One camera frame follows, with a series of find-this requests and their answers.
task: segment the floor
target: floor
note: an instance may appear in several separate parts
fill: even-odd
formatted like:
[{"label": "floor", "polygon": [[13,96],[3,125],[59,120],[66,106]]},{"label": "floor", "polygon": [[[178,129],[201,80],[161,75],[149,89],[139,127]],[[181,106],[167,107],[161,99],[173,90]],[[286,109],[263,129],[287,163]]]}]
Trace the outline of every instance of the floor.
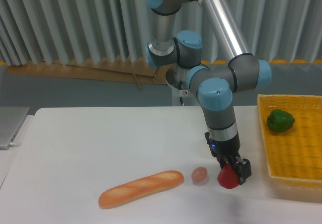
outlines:
[{"label": "floor", "polygon": [[[28,106],[29,114],[44,107],[171,106],[166,85],[143,85],[96,80],[5,74],[0,65],[0,106]],[[256,105],[257,94],[322,95],[322,65],[272,65],[267,87],[234,94],[235,105]]]}]

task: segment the laptop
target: laptop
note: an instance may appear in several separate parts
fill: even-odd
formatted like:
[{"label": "laptop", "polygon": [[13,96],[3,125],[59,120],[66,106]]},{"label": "laptop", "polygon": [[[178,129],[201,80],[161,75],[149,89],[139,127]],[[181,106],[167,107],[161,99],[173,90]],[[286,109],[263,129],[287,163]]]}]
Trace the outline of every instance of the laptop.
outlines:
[{"label": "laptop", "polygon": [[0,107],[0,150],[7,150],[24,123],[29,107]]}]

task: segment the yellow stripe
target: yellow stripe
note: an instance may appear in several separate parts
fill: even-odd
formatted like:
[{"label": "yellow stripe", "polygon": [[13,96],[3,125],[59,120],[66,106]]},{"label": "yellow stripe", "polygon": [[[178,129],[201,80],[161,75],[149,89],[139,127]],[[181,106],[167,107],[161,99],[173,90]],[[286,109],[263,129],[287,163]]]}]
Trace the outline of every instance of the yellow stripe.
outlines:
[{"label": "yellow stripe", "polygon": [[226,64],[226,60],[215,60],[213,64]]},{"label": "yellow stripe", "polygon": [[293,64],[307,64],[307,61],[305,59],[294,59]]},{"label": "yellow stripe", "polygon": [[287,64],[289,63],[287,60],[284,59],[273,59],[270,62],[271,64]]},{"label": "yellow stripe", "polygon": [[202,60],[201,63],[202,64],[210,64],[210,62],[209,61],[206,61],[206,60]]}]

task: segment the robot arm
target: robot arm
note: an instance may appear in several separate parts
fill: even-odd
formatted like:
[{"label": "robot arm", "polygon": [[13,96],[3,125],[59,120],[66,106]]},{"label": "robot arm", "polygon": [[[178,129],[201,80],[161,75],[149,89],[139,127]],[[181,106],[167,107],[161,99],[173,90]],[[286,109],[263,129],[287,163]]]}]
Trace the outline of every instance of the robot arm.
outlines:
[{"label": "robot arm", "polygon": [[[175,13],[182,3],[197,1],[207,14],[228,67],[211,71],[201,66],[201,37],[193,31],[181,31],[173,38]],[[178,72],[188,72],[186,89],[202,107],[208,127],[205,133],[211,153],[220,163],[235,171],[241,185],[251,175],[251,165],[239,155],[240,141],[232,94],[266,85],[271,70],[265,61],[255,60],[239,29],[227,0],[147,0],[153,10],[151,39],[146,46],[149,64],[178,64]]]}]

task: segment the green bell pepper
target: green bell pepper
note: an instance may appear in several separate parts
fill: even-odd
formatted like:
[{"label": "green bell pepper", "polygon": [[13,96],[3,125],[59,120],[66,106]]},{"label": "green bell pepper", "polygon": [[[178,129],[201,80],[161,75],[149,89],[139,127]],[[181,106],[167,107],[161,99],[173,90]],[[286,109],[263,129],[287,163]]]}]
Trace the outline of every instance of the green bell pepper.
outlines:
[{"label": "green bell pepper", "polygon": [[276,109],[267,117],[268,127],[275,132],[284,132],[293,126],[295,119],[292,114]]}]

